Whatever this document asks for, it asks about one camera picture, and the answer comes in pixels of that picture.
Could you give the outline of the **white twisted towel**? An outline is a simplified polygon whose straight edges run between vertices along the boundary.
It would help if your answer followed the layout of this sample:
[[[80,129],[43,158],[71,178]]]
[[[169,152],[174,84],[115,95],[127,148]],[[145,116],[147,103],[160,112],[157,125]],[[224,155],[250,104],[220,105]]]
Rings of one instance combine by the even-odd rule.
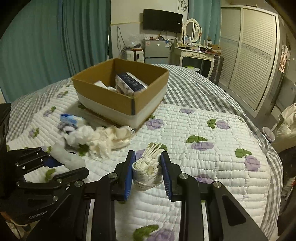
[[[91,141],[93,134],[93,128],[84,125],[69,134],[66,133],[64,139],[67,145],[78,148],[79,145],[86,145]],[[60,143],[53,145],[50,155],[70,171],[86,167],[85,160],[81,156],[69,153]]]

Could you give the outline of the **small blue tissue pack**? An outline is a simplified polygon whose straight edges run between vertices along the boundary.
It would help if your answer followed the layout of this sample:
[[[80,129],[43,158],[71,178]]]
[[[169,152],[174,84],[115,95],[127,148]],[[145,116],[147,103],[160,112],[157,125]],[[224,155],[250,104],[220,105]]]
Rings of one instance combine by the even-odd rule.
[[[78,128],[80,126],[86,125],[87,121],[86,119],[76,116],[76,115],[71,115],[71,114],[60,114],[60,121],[63,123],[73,126],[74,128]]]

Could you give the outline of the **white lace cloth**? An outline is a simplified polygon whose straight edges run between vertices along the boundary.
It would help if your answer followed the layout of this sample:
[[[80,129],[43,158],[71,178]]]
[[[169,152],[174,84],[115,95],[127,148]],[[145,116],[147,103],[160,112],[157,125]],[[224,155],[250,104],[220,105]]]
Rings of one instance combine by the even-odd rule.
[[[160,156],[164,151],[163,144],[149,143],[142,156],[133,163],[133,183],[138,191],[147,191],[163,182]]]

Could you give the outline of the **white sock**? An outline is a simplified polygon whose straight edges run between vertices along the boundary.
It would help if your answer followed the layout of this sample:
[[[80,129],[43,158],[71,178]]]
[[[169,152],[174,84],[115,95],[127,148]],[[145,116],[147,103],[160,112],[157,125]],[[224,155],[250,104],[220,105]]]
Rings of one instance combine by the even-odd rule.
[[[112,87],[112,86],[106,86],[102,81],[97,81],[94,83],[94,85],[98,86],[98,87],[101,87],[101,88],[104,88],[104,89],[108,89],[110,91],[113,91],[113,92],[117,92],[117,90]]]

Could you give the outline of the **navy white tissue pack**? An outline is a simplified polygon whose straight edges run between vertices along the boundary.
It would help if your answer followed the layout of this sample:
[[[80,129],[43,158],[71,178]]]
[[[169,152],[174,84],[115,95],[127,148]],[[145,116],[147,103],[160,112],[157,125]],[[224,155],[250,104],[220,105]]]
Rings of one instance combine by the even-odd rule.
[[[130,72],[117,74],[115,77],[115,88],[118,93],[133,97],[143,92],[148,87],[147,84],[139,80]]]

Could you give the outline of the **cream lace cloth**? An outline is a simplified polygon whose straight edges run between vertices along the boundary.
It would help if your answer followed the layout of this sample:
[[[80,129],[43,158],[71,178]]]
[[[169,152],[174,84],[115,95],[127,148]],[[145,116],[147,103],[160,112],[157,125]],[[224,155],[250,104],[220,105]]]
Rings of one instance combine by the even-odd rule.
[[[121,149],[130,144],[135,136],[135,131],[129,126],[109,126],[107,128],[97,127],[88,145],[91,154],[101,158],[109,158],[112,150]]]

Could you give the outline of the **white floral quilt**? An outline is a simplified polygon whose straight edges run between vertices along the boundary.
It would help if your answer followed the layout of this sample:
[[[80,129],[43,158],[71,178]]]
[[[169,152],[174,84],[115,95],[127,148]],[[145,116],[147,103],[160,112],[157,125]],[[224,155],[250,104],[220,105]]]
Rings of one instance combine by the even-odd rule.
[[[71,81],[59,82],[57,87],[57,91],[50,86],[28,96],[33,101],[41,96],[50,100],[40,109],[33,107],[35,114],[22,133],[9,135],[12,150],[41,147],[49,151],[55,143],[65,144],[60,122],[63,113],[81,116],[93,128],[103,126],[81,106]],[[150,143],[162,144],[171,162],[186,174],[205,183],[221,182],[255,223],[262,225],[270,168],[245,121],[232,114],[162,103],[127,146],[111,151],[108,157],[82,153],[89,170],[86,182],[97,181],[113,171],[129,150],[140,158]],[[163,184],[146,191],[133,185],[126,204],[115,206],[118,240],[177,240],[180,220],[181,203],[169,200]]]

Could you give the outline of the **purple drink cup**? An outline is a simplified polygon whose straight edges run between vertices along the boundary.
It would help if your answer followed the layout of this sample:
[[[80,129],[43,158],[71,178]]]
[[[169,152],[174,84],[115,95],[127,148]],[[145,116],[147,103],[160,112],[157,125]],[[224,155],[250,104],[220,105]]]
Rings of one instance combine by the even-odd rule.
[[[268,128],[267,126],[264,126],[261,129],[262,134],[265,136],[265,138],[270,142],[274,142],[275,141],[275,134],[274,134],[274,130],[277,127],[277,123],[272,127],[272,128]]]

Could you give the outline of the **white jacket on chair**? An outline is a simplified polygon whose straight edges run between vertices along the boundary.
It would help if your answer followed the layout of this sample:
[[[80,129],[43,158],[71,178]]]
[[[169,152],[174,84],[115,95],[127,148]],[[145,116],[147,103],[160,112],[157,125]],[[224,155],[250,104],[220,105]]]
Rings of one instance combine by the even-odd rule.
[[[273,148],[282,152],[295,146],[295,103],[288,106],[282,113],[282,122],[275,132]]]

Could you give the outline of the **brown cardboard box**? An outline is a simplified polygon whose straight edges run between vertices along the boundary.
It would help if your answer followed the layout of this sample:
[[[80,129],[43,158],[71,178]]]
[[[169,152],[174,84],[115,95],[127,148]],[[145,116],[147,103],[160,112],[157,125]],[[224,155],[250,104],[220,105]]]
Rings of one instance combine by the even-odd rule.
[[[87,109],[138,129],[163,100],[168,78],[166,68],[115,58],[77,73],[72,81]]]

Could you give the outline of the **teal curtain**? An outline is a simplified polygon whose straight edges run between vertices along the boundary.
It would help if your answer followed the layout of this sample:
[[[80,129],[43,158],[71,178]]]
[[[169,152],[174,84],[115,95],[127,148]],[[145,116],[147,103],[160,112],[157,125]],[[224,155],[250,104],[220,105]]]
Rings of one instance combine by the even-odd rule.
[[[30,1],[1,37],[5,101],[39,90],[111,57],[110,1]]]
[[[213,44],[219,44],[221,33],[221,1],[220,0],[189,0],[189,19],[194,18],[202,27],[202,39],[208,37]]]

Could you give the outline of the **grey checked bed sheet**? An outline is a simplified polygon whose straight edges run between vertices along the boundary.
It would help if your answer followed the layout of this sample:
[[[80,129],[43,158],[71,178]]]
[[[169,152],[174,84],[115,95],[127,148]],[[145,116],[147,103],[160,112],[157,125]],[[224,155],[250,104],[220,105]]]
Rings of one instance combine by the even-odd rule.
[[[259,142],[260,149],[265,154],[270,168],[270,186],[267,194],[267,204],[263,223],[259,227],[265,236],[270,238],[278,220],[280,193],[283,186],[283,168],[279,155],[255,124],[247,117],[241,106],[223,89],[211,83],[200,74],[184,67],[166,65],[166,69],[169,71],[169,79],[166,94],[162,101],[163,104],[236,115],[245,121],[251,133]],[[57,91],[57,83],[43,89],[48,89],[52,86],[53,90]],[[48,97],[41,96],[36,101],[33,101],[28,99],[28,96],[31,94],[22,96],[13,102],[7,140],[9,135],[16,136],[22,133],[28,126],[29,121],[35,114],[33,107],[40,109],[50,100]]]

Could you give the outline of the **white suitcase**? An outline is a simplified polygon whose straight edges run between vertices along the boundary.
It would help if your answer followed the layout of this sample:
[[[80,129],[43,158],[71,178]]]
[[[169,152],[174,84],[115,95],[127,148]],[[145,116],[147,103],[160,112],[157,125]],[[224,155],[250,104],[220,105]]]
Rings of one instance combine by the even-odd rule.
[[[144,51],[142,49],[126,50],[123,52],[122,58],[128,61],[144,63]]]

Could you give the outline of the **grey mini fridge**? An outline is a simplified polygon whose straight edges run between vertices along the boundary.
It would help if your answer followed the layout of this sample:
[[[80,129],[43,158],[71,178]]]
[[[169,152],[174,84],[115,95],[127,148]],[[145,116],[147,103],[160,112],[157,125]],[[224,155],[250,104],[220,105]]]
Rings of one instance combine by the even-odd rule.
[[[170,42],[168,40],[145,40],[144,61],[147,64],[168,64]]]

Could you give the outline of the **white oval vanity mirror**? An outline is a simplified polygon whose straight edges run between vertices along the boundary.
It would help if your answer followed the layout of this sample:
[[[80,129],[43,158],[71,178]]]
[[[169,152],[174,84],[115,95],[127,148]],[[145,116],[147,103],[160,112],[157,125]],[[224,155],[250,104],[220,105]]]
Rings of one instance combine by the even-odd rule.
[[[186,44],[196,43],[202,36],[202,27],[191,18],[187,20],[183,27],[183,40]]]

